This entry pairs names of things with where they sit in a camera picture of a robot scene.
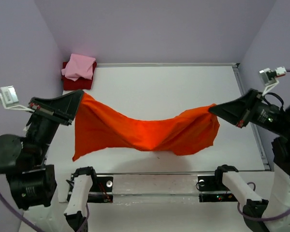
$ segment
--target screw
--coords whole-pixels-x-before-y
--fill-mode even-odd
[[[112,182],[111,180],[107,181],[107,182],[106,182],[106,186],[107,186],[108,188],[110,188],[111,186],[113,186],[113,182]]]
[[[205,183],[204,182],[205,182],[204,180],[200,180],[199,181],[199,186],[201,186],[201,187],[205,186]]]

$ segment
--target lavender wall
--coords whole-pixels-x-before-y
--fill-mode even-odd
[[[14,85],[23,104],[33,96],[60,94],[62,55],[32,0],[0,0],[0,87]],[[28,113],[0,107],[0,135],[22,134]],[[3,175],[0,190],[16,207]],[[0,202],[0,232],[18,231],[19,221]]]
[[[256,38],[240,65],[240,73],[246,90],[255,88],[263,90],[258,71],[264,68],[285,66],[290,68],[290,0],[277,0],[269,16],[262,25]],[[280,79],[274,89],[290,104],[290,74]],[[273,133],[259,128],[259,133],[268,160],[273,166],[271,141],[276,137]]]
[[[240,62],[275,0],[35,0],[66,58]]]

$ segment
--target bolt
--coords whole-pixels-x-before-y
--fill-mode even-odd
[[[106,186],[107,186],[108,188],[110,188],[111,186],[113,186],[113,182],[112,182],[111,180],[107,181],[107,182],[106,182]]]

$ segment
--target pink folded towel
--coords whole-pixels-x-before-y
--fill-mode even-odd
[[[66,68],[61,70],[61,74],[73,81],[80,77],[91,80],[93,77],[92,65],[95,61],[96,59],[93,57],[71,54]]]

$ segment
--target orange cloth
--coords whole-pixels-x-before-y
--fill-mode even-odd
[[[73,161],[107,147],[194,154],[212,146],[217,135],[219,123],[208,112],[211,106],[186,110],[166,120],[142,121],[128,118],[85,93],[75,119]]]

